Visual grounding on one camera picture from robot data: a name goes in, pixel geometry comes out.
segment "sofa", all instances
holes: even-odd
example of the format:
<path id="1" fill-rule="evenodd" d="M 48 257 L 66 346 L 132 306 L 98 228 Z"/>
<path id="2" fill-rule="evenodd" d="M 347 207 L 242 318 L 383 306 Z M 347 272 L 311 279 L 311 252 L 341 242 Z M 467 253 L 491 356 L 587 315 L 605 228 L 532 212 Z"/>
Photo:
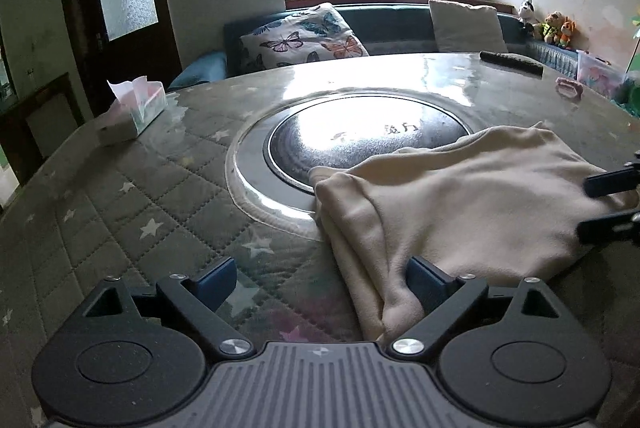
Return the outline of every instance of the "sofa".
<path id="1" fill-rule="evenodd" d="M 438 52 L 429 5 L 362 4 L 337 6 L 336 9 L 372 56 Z M 261 25 L 298 11 L 227 23 L 223 29 L 225 51 L 213 51 L 198 58 L 171 83 L 169 90 L 239 76 L 242 74 L 239 38 Z M 526 35 L 518 18 L 511 14 L 498 13 L 498 20 L 511 53 L 529 56 L 569 78 L 577 77 L 577 53 L 533 40 Z"/>

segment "black and white plush toy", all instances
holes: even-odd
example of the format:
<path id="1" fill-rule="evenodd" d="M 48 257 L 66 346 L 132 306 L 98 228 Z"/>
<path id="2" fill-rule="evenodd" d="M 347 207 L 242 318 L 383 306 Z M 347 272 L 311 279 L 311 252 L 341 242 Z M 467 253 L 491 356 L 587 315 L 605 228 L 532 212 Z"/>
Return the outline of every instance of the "black and white plush toy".
<path id="1" fill-rule="evenodd" d="M 536 33 L 540 33 L 535 27 L 535 24 L 540 23 L 540 20 L 536 18 L 535 11 L 533 0 L 525 0 L 518 10 L 518 16 L 524 25 L 526 33 L 532 35 L 534 38 L 536 38 Z"/>

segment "butterfly print pillow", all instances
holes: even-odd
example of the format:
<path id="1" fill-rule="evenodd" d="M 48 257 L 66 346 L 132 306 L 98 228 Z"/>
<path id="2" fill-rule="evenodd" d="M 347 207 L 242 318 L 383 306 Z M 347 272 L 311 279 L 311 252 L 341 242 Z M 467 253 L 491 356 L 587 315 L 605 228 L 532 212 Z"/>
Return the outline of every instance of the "butterfly print pillow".
<path id="1" fill-rule="evenodd" d="M 369 56 L 331 4 L 268 22 L 241 37 L 243 73 Z"/>

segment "quilted tablecloth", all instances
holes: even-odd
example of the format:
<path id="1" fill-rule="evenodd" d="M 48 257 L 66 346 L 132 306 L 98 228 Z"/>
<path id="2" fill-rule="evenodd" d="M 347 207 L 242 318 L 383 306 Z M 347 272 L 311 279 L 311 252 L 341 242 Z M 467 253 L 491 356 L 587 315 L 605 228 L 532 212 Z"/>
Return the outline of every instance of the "quilted tablecloth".
<path id="1" fill-rule="evenodd" d="M 44 424 L 33 358 L 106 275 L 152 284 L 231 256 L 238 285 L 218 313 L 257 347 L 362 338 L 330 247 L 257 222 L 228 192 L 228 148 L 265 108 L 363 87 L 428 92 L 487 126 L 546 120 L 606 169 L 628 160 L 638 124 L 590 91 L 579 104 L 561 100 L 557 75 L 481 66 L 477 55 L 378 56 L 187 88 L 126 144 L 99 147 L 91 123 L 78 129 L 0 222 L 0 426 Z M 638 254 L 626 245 L 594 249 L 554 282 L 612 363 L 606 427 L 636 426 L 629 423 L 640 411 Z"/>

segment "beige cloth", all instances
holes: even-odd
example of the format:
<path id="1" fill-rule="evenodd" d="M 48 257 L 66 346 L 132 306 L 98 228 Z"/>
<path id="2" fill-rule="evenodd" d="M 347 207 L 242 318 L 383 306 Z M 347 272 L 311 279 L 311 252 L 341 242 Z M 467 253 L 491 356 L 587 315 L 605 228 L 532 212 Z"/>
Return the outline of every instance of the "beige cloth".
<path id="1" fill-rule="evenodd" d="M 580 221 L 638 205 L 637 192 L 585 196 L 583 179 L 603 171 L 537 124 L 350 170 L 316 167 L 310 178 L 364 337 L 387 343 L 424 317 L 404 280 L 411 256 L 496 285 L 547 280 L 576 262 Z"/>

